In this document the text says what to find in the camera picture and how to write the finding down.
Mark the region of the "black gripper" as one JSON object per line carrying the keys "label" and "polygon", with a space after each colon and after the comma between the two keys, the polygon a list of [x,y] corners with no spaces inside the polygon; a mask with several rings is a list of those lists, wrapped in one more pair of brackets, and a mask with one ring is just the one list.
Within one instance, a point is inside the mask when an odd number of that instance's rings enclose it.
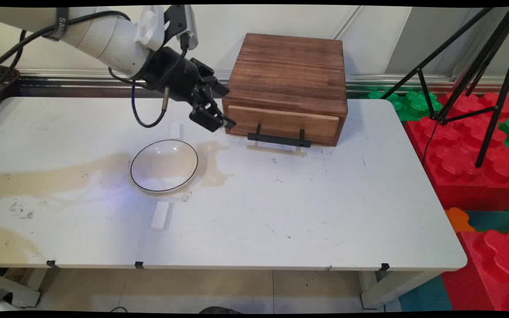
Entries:
{"label": "black gripper", "polygon": [[141,68],[141,79],[153,90],[170,88],[169,97],[192,106],[189,119],[210,132],[220,128],[233,129],[236,121],[224,115],[211,96],[200,96],[197,85],[209,87],[225,97],[230,89],[216,77],[212,68],[195,58],[190,60],[170,47],[149,54]]}

